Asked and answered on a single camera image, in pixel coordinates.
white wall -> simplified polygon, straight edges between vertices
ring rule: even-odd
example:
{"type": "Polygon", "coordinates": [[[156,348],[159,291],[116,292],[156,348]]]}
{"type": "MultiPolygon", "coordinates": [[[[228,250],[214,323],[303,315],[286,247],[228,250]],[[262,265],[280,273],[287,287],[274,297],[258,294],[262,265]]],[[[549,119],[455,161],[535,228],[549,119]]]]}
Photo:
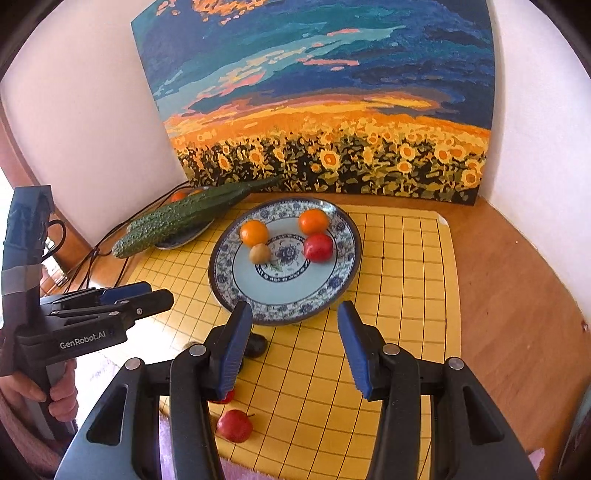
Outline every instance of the white wall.
{"type": "Polygon", "coordinates": [[[186,180],[131,31],[131,21],[150,3],[64,0],[0,83],[24,157],[92,245],[186,180]]]}
{"type": "Polygon", "coordinates": [[[497,96],[480,194],[591,319],[591,79],[528,0],[492,0],[497,96]]]}
{"type": "MultiPolygon", "coordinates": [[[[184,180],[129,25],[150,3],[65,0],[0,84],[25,158],[93,244],[184,180]]],[[[528,0],[491,4],[498,85],[481,192],[591,318],[591,80],[528,0]]]]}

plate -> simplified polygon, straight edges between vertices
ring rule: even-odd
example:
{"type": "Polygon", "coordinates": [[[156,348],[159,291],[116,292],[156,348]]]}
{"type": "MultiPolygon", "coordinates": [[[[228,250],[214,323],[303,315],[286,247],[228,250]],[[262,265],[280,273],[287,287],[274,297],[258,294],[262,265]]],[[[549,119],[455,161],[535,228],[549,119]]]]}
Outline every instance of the plate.
{"type": "MultiPolygon", "coordinates": [[[[189,195],[198,193],[202,190],[207,190],[208,188],[209,187],[205,186],[193,189],[189,195]]],[[[158,242],[155,246],[160,250],[172,250],[174,248],[182,247],[183,245],[195,240],[199,235],[207,230],[214,221],[215,219],[209,222],[202,222],[198,223],[197,225],[192,225],[186,230],[175,233],[174,235],[169,236],[166,240],[158,242]]]]}
{"type": "Polygon", "coordinates": [[[228,310],[246,300],[258,325],[282,325],[312,317],[335,302],[347,289],[361,261],[361,237],[343,210],[314,198],[291,197],[263,203],[237,218],[217,241],[209,261],[209,284],[228,310]],[[302,212],[319,208],[330,218],[327,234],[333,256],[312,263],[304,257],[298,226],[302,212]],[[253,265],[250,249],[239,236],[242,224],[260,220],[269,229],[271,262],[253,265]]]}

silver screw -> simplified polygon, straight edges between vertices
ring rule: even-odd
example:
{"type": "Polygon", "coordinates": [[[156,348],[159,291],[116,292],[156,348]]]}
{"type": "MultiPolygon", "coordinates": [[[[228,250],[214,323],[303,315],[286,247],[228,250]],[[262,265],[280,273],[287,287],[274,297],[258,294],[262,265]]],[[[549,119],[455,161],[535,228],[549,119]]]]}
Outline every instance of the silver screw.
{"type": "Polygon", "coordinates": [[[462,361],[461,358],[458,358],[456,356],[451,357],[447,363],[449,364],[450,368],[453,368],[454,370],[461,370],[462,368],[464,368],[465,363],[462,361]]]}
{"type": "Polygon", "coordinates": [[[205,345],[199,343],[198,345],[193,345],[189,349],[189,354],[191,356],[202,356],[205,352],[207,352],[207,348],[205,345]]]}
{"type": "Polygon", "coordinates": [[[142,361],[139,358],[130,358],[125,362],[125,368],[127,370],[135,370],[142,364],[142,361]]]}
{"type": "Polygon", "coordinates": [[[400,353],[400,347],[394,343],[386,343],[382,347],[382,352],[386,355],[398,355],[400,353]]]}

grid board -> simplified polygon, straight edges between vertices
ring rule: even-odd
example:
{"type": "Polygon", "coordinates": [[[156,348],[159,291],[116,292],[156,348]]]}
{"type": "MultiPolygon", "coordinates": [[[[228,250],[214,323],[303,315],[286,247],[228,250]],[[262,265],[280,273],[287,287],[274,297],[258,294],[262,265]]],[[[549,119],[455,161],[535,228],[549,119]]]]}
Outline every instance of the grid board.
{"type": "MultiPolygon", "coordinates": [[[[151,363],[173,358],[191,340],[204,341],[229,313],[215,299],[207,268],[217,239],[255,204],[240,204],[198,240],[153,250],[130,282],[145,280],[174,293],[175,305],[140,320],[129,341],[105,351],[119,365],[130,356],[151,363]]],[[[359,271],[337,303],[298,324],[253,331],[269,340],[259,359],[246,359],[235,399],[210,404],[214,415],[237,408],[254,414],[252,436],[233,444],[216,435],[219,453],[248,468],[288,480],[366,477],[381,402],[362,399],[340,341],[336,306],[353,300],[365,323],[417,358],[443,362],[460,355],[460,303],[449,227],[436,212],[341,205],[359,228],[359,271]]],[[[428,479],[430,403],[421,402],[419,478],[428,479]]]]}

painting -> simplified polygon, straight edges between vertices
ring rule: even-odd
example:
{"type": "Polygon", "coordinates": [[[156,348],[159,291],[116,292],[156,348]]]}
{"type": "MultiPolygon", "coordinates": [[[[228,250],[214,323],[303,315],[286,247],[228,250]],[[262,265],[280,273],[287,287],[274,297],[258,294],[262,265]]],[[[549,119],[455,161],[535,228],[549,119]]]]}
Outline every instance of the painting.
{"type": "Polygon", "coordinates": [[[492,123],[486,0],[164,0],[132,22],[190,180],[474,204],[492,123]]]}

